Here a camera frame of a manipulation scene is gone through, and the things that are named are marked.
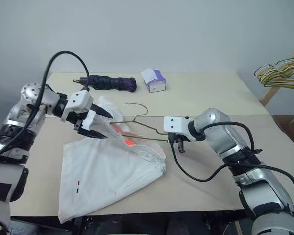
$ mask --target tissue box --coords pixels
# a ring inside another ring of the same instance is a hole
[[[160,70],[146,69],[141,75],[147,85],[149,92],[158,92],[166,89],[166,80]]]

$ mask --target silver robot arm segment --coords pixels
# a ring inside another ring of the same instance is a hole
[[[29,83],[21,89],[21,99],[13,106],[0,129],[0,150],[20,132],[25,126],[32,112],[41,85]],[[55,115],[61,121],[68,121],[74,125],[78,133],[92,138],[106,138],[105,135],[91,130],[95,114],[113,118],[106,110],[92,103],[93,98],[86,90],[67,96],[55,93],[48,85],[44,87],[44,94],[39,110],[33,122],[23,135],[0,155],[0,229],[7,230],[10,222],[9,202],[17,200],[25,188],[28,169],[23,165],[29,158],[29,151],[34,144],[46,114]]]
[[[213,126],[230,121],[225,113],[215,108],[204,111],[195,119],[166,116],[164,130],[176,134],[179,152],[185,152],[183,141],[207,140],[225,164],[265,165],[261,162],[231,125]],[[252,234],[294,234],[292,200],[275,175],[267,169],[229,167],[235,183],[240,187],[239,197],[247,214],[255,220]]]

